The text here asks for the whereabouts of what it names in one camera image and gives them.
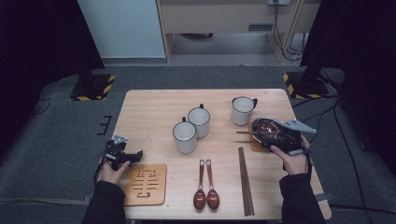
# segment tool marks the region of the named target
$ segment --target white cabinet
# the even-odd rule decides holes
[[[78,0],[102,58],[165,58],[155,0]]]

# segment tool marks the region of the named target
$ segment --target wooden table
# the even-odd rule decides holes
[[[282,196],[278,181],[287,173],[274,154],[252,151],[247,131],[231,122],[232,99],[247,96],[259,100],[252,120],[272,117],[294,119],[288,95],[283,90],[157,90],[128,91],[115,132],[128,137],[125,152],[144,151],[139,164],[166,164],[166,194],[162,205],[126,206],[131,219],[281,219]],[[189,111],[204,104],[210,112],[210,132],[198,139],[197,148],[182,154],[175,148],[173,128]],[[255,216],[245,217],[238,148],[245,149]],[[219,209],[197,211],[192,198],[198,189],[199,160],[212,160],[213,184],[220,196]],[[311,185],[316,194],[323,189],[313,169]],[[208,193],[207,171],[204,192]],[[332,215],[327,201],[319,203],[325,218]]]

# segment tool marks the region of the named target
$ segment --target coaster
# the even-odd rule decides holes
[[[158,205],[165,201],[166,165],[137,165],[128,173],[124,205]]]
[[[251,123],[247,125],[248,131],[251,132]],[[260,151],[260,152],[271,152],[269,148],[262,147],[262,144],[259,143],[256,139],[254,139],[253,134],[250,134],[249,136],[250,140],[250,148],[253,151]]]

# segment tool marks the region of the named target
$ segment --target spoon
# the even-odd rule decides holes
[[[206,204],[206,196],[202,188],[202,179],[204,177],[205,162],[200,160],[199,162],[199,187],[197,192],[194,194],[194,207],[198,210],[202,210]]]
[[[209,184],[210,184],[210,191],[207,193],[207,205],[211,209],[218,209],[219,204],[220,204],[220,197],[218,193],[215,191],[215,188],[213,188],[213,182],[212,182],[212,162],[210,160],[206,161],[206,168],[207,168],[207,174],[209,176]]]

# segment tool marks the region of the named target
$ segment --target white mug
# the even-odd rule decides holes
[[[253,109],[256,107],[257,99],[250,99],[246,96],[233,98],[233,110],[231,121],[239,126],[247,125],[250,122]]]
[[[209,133],[210,114],[204,109],[204,105],[192,109],[188,115],[189,122],[191,122],[197,130],[197,137],[202,138]]]
[[[186,121],[186,118],[183,117],[183,120],[174,127],[173,135],[179,152],[190,153],[197,147],[195,126]]]

